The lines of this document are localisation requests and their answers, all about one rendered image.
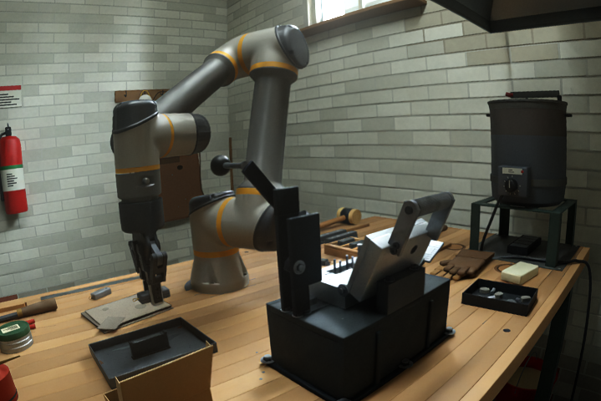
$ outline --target control panel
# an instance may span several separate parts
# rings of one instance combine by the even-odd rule
[[[529,169],[517,165],[498,166],[498,195],[527,197]]]

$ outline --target robotic arm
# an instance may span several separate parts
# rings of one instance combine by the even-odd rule
[[[307,64],[308,46],[303,34],[293,25],[279,25],[227,42],[156,102],[134,100],[115,107],[111,148],[115,154],[115,180],[121,200],[120,221],[122,231],[133,235],[129,247],[135,269],[144,282],[145,290],[138,293],[142,303],[162,303],[161,283],[166,280],[167,255],[160,249],[156,235],[164,225],[160,159],[200,153],[211,138],[208,121],[199,114],[191,114],[191,111],[219,88],[236,79],[252,77],[256,85],[247,160],[255,161],[269,180],[279,186],[290,87],[298,77],[298,69]],[[231,195],[236,195],[232,199],[241,195],[250,197],[244,198],[244,201],[237,199],[227,206],[227,198]],[[235,260],[236,255],[239,258],[237,246],[275,249],[272,212],[267,210],[266,201],[247,180],[239,186],[236,194],[221,193],[201,198],[194,198],[191,202],[194,206],[191,208],[198,211],[195,217],[191,214],[194,254],[196,261],[201,260],[198,265],[203,265],[198,266],[197,273],[194,265],[191,282],[194,283],[195,278],[195,282],[201,285],[193,287],[216,293],[235,291],[239,288],[230,272],[235,271],[236,266],[241,268],[237,286],[245,287],[246,270],[242,260]],[[224,235],[223,225],[227,226]],[[207,226],[215,232],[209,233]],[[222,248],[220,251],[209,251],[215,245],[208,243],[210,234],[217,236],[216,242]],[[218,276],[226,276],[226,280],[218,280]]]

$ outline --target range hood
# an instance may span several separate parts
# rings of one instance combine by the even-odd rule
[[[601,21],[601,0],[431,0],[487,32]]]

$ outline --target fire extinguisher label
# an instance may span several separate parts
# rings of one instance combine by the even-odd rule
[[[0,167],[0,173],[4,192],[26,189],[26,184],[23,182],[23,165]]]

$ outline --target green lid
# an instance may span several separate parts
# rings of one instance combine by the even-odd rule
[[[15,341],[30,333],[30,325],[23,320],[8,322],[0,327],[0,342]]]

